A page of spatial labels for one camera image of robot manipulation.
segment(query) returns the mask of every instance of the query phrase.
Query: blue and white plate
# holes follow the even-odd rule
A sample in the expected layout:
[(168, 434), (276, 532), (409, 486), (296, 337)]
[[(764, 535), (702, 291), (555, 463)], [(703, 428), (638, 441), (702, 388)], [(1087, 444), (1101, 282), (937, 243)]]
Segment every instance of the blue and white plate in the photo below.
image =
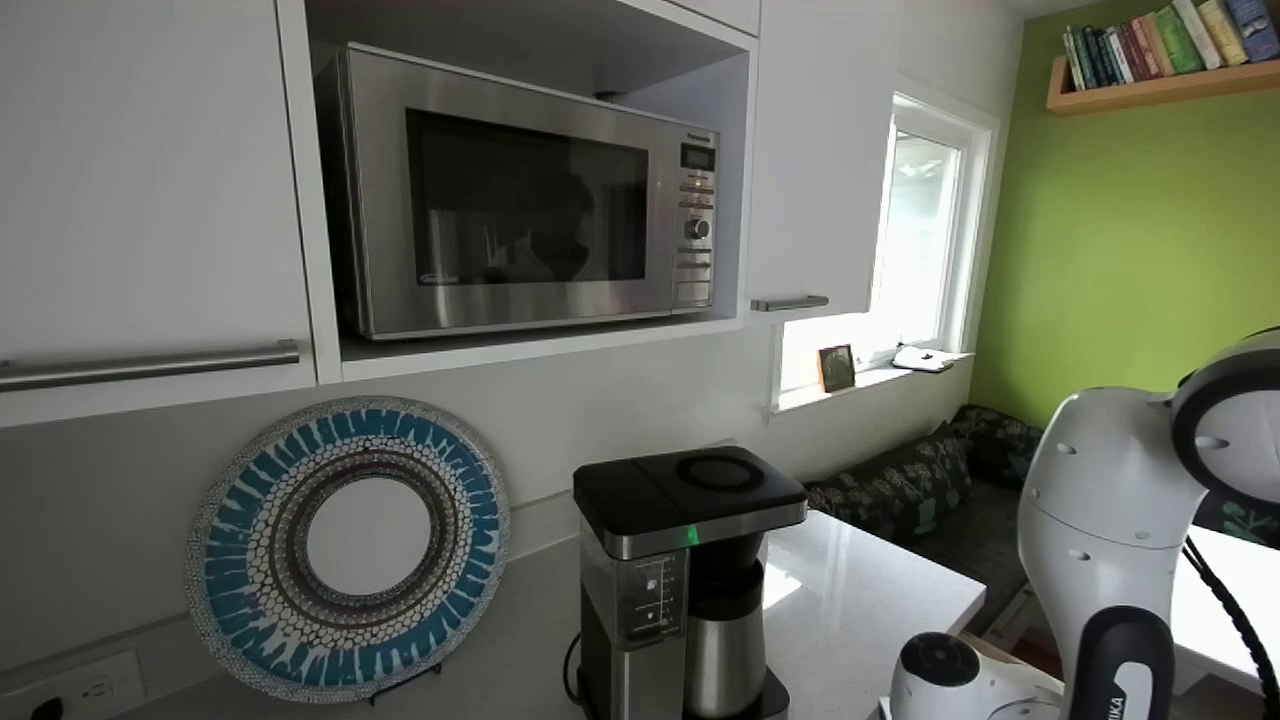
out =
[(194, 544), (195, 626), (244, 684), (346, 706), (436, 670), (487, 610), (507, 501), (479, 441), (409, 402), (290, 416)]

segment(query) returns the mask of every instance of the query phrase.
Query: electrical outlet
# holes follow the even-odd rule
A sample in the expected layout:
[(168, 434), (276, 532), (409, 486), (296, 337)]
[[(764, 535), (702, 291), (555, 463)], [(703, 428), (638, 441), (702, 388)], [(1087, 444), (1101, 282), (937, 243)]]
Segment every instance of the electrical outlet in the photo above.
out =
[(143, 706), (143, 677), (134, 652), (106, 657), (3, 694), (0, 720), (33, 720), (51, 701), (64, 706), (61, 720), (112, 720)]

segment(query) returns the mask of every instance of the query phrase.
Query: cabinet handle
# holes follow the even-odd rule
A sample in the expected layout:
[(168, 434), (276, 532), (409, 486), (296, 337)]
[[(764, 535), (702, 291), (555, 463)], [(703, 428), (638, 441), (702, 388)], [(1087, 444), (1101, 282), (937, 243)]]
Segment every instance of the cabinet handle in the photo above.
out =
[(753, 300), (753, 312), (791, 312), (791, 309), (823, 309), (833, 295), (774, 295), (774, 300)]
[(272, 370), (300, 365), (300, 344), (233, 349), (233, 352), (185, 352), (185, 358), (129, 358), (129, 359), (83, 359), (83, 365), (12, 365), (0, 359), (0, 394), (64, 388), (64, 386), (112, 386), (150, 377), (194, 377), (229, 370)]

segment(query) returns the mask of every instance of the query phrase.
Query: stainless steel microwave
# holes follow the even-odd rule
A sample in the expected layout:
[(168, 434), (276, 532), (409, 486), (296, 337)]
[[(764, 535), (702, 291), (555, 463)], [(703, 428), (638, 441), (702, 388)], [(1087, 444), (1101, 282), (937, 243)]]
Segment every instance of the stainless steel microwave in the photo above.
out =
[(718, 133), (347, 46), (322, 118), (370, 341), (702, 315)]

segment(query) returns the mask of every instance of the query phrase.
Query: white robot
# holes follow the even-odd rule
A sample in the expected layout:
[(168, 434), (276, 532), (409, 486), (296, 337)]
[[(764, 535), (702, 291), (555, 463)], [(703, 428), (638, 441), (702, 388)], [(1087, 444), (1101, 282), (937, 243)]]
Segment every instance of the white robot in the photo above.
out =
[(1172, 574), (1210, 489), (1280, 506), (1280, 330), (1172, 397), (1064, 402), (1020, 496), (1020, 561), (1064, 687), (955, 638), (902, 652), (890, 720), (1170, 720)]

